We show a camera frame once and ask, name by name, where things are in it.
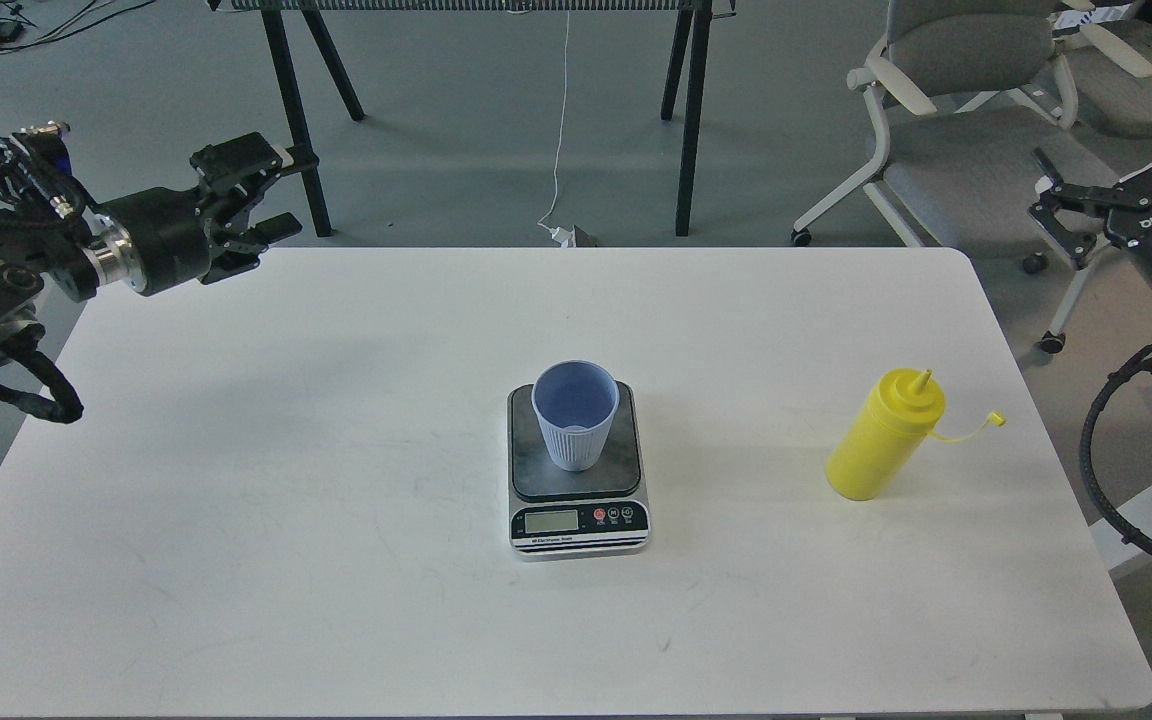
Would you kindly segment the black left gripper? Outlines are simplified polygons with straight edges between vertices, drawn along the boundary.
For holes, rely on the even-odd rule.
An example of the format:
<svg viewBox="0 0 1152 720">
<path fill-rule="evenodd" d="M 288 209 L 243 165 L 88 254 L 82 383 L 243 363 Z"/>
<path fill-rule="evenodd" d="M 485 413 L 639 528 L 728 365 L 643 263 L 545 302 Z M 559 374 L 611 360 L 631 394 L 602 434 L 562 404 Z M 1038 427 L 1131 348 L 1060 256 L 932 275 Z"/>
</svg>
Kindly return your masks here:
<svg viewBox="0 0 1152 720">
<path fill-rule="evenodd" d="M 86 243 L 96 285 L 123 281 L 146 297 L 192 279 L 214 285 L 256 270 L 270 247 L 302 232 L 291 213 L 243 232 L 225 229 L 215 215 L 253 206 L 278 179 L 317 168 L 319 156 L 306 143 L 282 147 L 262 132 L 247 132 L 210 143 L 189 164 L 198 174 L 198 190 L 156 187 L 97 210 L 100 227 Z"/>
</svg>

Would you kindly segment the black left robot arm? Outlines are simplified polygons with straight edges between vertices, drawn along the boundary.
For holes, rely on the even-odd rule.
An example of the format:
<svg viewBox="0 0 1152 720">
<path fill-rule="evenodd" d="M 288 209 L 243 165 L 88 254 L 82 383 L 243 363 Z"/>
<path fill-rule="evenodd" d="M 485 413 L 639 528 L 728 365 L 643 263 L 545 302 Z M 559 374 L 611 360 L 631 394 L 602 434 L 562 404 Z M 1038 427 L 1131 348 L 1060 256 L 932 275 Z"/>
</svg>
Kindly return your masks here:
<svg viewBox="0 0 1152 720">
<path fill-rule="evenodd" d="M 50 122 L 0 137 L 0 402 L 58 424 L 79 420 L 83 406 L 38 347 L 45 329 L 35 301 L 46 281 L 82 302 L 118 281 L 152 296 L 250 272 L 301 232 L 289 213 L 250 223 L 252 209 L 279 179 L 317 165 L 306 145 L 279 147 L 248 132 L 189 159 L 192 190 L 154 187 L 99 202 L 74 177 L 69 129 Z"/>
</svg>

